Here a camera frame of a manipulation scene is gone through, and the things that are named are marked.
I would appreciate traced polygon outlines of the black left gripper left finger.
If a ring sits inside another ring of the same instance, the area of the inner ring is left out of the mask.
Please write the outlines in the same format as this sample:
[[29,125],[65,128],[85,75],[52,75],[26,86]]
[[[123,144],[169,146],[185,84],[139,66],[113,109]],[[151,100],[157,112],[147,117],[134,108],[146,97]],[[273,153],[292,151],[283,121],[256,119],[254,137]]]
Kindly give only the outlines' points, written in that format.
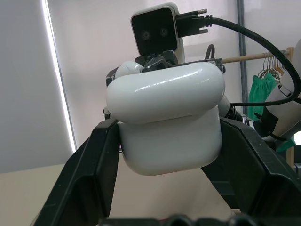
[[115,119],[100,122],[68,159],[35,226],[95,226],[110,214],[120,134]]

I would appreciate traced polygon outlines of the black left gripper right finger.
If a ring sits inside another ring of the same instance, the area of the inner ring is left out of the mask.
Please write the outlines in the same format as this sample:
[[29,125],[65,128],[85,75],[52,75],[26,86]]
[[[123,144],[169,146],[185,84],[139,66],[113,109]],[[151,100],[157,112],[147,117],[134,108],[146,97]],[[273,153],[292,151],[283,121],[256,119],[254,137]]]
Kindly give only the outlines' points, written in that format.
[[203,167],[229,182],[242,217],[258,226],[301,224],[301,180],[294,170],[241,122],[221,118],[222,148],[218,158]]

